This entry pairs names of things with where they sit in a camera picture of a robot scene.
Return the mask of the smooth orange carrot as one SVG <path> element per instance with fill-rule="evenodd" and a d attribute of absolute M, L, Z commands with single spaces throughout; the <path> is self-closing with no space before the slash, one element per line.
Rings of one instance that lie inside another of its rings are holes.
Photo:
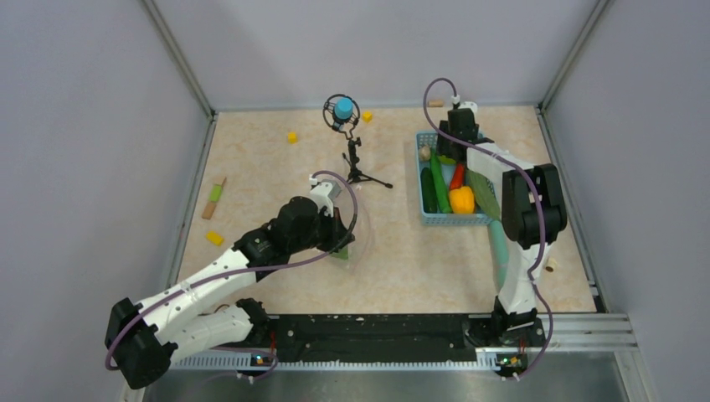
<path fill-rule="evenodd" d="M 339 260 L 349 260 L 350 259 L 349 247 L 346 245 L 337 251 L 333 251 L 330 254 L 330 256 L 332 258 L 339 259 Z"/>

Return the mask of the clear pink zip top bag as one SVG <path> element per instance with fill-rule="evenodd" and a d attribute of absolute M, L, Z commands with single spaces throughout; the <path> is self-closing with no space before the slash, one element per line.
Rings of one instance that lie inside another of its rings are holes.
<path fill-rule="evenodd" d="M 341 270 L 354 272 L 366 260 L 373 245 L 373 227 L 370 210 L 367 202 L 360 193 L 360 186 L 355 188 L 358 202 L 358 220 L 354 228 L 355 241 L 349 247 L 350 259 L 339 260 L 330 257 L 330 260 Z"/>

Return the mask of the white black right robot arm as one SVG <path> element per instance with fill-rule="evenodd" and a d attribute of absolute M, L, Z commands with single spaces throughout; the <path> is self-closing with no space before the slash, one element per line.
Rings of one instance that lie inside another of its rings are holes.
<path fill-rule="evenodd" d="M 448 110 L 439 124 L 446 156 L 464 162 L 492 185 L 506 236 L 508 259 L 504 281 L 491 315 L 491 335 L 513 345 L 534 324 L 538 309 L 534 291 L 548 252 L 568 223 L 558 169 L 552 163 L 534 165 L 481 136 L 469 107 Z"/>

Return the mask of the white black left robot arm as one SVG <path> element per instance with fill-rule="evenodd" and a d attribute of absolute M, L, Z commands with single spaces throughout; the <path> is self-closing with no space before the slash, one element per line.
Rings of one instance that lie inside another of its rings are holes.
<path fill-rule="evenodd" d="M 344 224 L 331 204 L 294 197 L 269 223 L 245 233 L 220 257 L 187 280 L 139 302 L 124 298 L 111 309 L 105 367 L 131 389 L 160 379 L 175 363 L 225 343 L 262 344 L 268 316 L 244 299 L 223 312 L 205 309 L 268 275 L 310 265 L 353 242 L 359 205 Z"/>

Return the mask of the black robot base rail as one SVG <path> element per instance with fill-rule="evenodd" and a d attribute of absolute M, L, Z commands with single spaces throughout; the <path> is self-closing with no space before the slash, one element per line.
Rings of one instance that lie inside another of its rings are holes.
<path fill-rule="evenodd" d="M 283 314 L 223 350 L 272 352 L 286 363 L 474 362 L 483 348 L 528 352 L 543 346 L 540 321 L 498 332 L 488 314 Z"/>

